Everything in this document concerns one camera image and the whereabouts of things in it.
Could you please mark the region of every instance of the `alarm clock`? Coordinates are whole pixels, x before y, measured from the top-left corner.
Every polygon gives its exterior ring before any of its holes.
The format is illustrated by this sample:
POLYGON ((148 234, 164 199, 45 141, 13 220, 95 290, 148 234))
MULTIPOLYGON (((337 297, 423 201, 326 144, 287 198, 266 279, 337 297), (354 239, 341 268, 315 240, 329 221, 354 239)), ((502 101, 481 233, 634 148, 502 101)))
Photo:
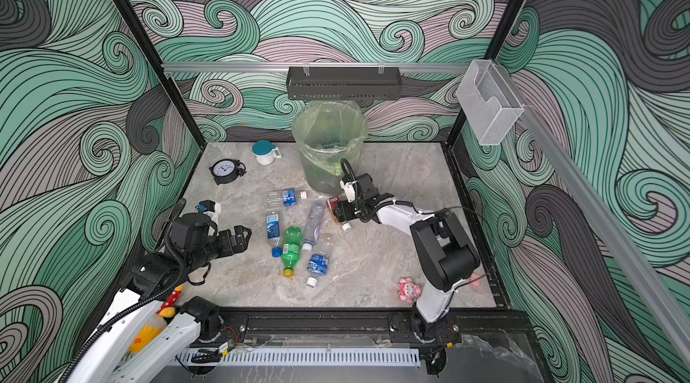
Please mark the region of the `alarm clock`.
POLYGON ((213 180, 217 185, 222 183, 230 183, 237 179, 237 177, 244 176, 246 167, 244 163, 239 160, 224 159, 216 161, 213 166, 208 168, 213 175, 213 180))

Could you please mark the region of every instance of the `clear plastic bag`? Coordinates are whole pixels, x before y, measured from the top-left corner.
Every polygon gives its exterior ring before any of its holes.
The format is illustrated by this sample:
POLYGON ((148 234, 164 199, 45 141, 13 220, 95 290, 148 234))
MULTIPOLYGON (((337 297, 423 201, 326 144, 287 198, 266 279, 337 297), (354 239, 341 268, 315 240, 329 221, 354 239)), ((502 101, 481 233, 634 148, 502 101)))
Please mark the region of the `clear plastic bag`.
POLYGON ((368 135, 367 120, 357 103, 309 102, 293 120, 292 131, 311 188, 340 194, 340 159, 347 159, 356 171, 368 135))

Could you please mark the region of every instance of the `plastic bottle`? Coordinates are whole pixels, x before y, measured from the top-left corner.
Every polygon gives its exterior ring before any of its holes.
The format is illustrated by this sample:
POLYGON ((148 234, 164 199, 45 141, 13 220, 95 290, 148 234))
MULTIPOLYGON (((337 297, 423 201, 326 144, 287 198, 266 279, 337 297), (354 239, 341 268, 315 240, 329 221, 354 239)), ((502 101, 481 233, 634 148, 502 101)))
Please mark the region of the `plastic bottle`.
POLYGON ((328 273, 328 266, 331 264, 331 238, 324 237, 321 242, 319 252, 312 254, 309 263, 306 264, 306 270, 309 272, 306 285, 312 288, 316 287, 320 277, 328 273))
POLYGON ((283 244, 283 254, 280 259, 283 261, 283 276, 291 277, 295 265, 299 260, 299 243, 302 241, 302 231, 299 227, 291 225, 285 231, 285 243, 283 244))
POLYGON ((304 224, 304 234, 302 235, 302 251, 311 251, 319 239, 321 221, 323 214, 326 213, 326 206, 321 201, 315 201, 309 211, 309 217, 304 224))
POLYGON ((271 255, 273 257, 280 257, 282 250, 280 237, 280 220, 276 212, 270 212, 266 215, 266 240, 268 246, 271 247, 271 255))
POLYGON ((282 208, 283 206, 294 206, 298 204, 298 198, 306 199, 306 191, 296 192, 294 188, 286 190, 274 190, 266 193, 263 201, 267 208, 282 208))

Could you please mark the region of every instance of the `wave pattern wallpaper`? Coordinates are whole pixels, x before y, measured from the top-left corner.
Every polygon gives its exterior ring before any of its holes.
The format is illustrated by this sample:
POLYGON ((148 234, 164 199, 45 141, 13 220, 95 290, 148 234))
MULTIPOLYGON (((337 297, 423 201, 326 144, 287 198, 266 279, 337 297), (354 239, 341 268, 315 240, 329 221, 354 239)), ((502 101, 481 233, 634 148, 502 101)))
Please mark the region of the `wave pattern wallpaper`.
MULTIPOLYGON (((690 310, 690 0, 527 0, 500 61, 554 139, 690 310)), ((511 301, 557 382, 688 382, 690 372, 529 130, 462 174, 511 301)))
MULTIPOLYGON (((508 0, 129 0, 163 61, 438 62, 484 56, 508 0)), ((210 141, 292 140, 285 74, 180 73, 210 141)), ((445 140, 461 76, 404 77, 362 103, 370 140, 445 140)))
POLYGON ((199 152, 127 34, 111 0, 0 0, 4 382, 55 379, 199 152))

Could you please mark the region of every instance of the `clear acrylic holder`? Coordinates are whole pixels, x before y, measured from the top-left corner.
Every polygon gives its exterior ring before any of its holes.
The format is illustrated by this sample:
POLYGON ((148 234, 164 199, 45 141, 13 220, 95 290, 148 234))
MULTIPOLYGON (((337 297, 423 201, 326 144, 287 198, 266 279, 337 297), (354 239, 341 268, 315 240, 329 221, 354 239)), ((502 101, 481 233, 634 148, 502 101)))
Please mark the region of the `clear acrylic holder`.
POLYGON ((479 145, 500 145, 524 109, 517 87, 502 65, 473 60, 455 95, 479 145))

